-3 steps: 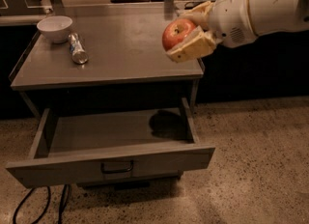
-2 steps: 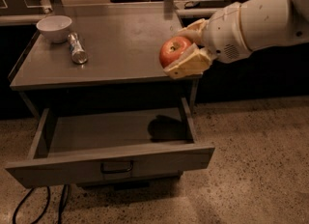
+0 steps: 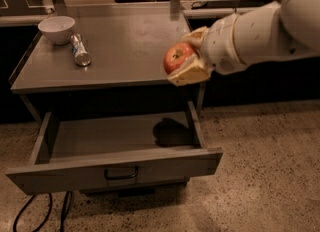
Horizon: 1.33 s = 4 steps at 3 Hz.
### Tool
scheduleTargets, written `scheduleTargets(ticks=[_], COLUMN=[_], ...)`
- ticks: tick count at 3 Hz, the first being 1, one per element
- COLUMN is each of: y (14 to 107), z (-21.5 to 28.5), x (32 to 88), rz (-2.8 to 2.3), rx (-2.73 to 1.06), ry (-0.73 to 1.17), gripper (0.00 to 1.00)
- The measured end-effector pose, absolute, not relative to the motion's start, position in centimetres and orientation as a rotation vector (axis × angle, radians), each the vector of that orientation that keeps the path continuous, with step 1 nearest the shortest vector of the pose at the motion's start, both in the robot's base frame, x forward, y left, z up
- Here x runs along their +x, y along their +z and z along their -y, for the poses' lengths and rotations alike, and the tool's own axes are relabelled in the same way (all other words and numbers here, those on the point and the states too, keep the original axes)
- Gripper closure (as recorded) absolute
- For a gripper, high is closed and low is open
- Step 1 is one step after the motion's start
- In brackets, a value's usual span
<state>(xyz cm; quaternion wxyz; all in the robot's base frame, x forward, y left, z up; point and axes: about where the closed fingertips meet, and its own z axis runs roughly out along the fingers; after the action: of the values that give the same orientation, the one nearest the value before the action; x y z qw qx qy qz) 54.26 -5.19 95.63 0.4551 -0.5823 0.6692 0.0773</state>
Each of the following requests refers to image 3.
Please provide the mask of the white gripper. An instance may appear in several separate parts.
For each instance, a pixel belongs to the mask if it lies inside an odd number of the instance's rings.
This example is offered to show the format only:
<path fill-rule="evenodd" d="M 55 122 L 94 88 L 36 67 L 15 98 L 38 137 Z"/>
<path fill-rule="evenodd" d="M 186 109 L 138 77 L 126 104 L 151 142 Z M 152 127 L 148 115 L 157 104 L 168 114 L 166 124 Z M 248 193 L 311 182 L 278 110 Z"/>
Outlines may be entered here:
<path fill-rule="evenodd" d="M 175 86 L 204 82 L 212 71 L 222 75 L 242 72 L 247 69 L 234 43 L 235 22 L 238 14 L 217 20 L 210 28 L 203 26 L 182 37 L 182 41 L 200 48 L 202 57 L 196 54 L 187 58 L 182 65 L 167 76 Z"/>

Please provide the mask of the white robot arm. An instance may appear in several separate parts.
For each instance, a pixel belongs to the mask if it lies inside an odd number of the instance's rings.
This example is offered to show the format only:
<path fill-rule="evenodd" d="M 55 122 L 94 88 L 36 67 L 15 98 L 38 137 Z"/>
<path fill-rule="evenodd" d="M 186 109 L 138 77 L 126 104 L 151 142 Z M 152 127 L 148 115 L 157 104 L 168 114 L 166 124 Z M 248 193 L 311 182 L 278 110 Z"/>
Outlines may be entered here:
<path fill-rule="evenodd" d="M 167 80 L 184 86 L 213 72 L 242 72 L 263 62 L 320 55 L 320 0 L 279 0 L 233 13 L 185 35 L 164 58 Z"/>

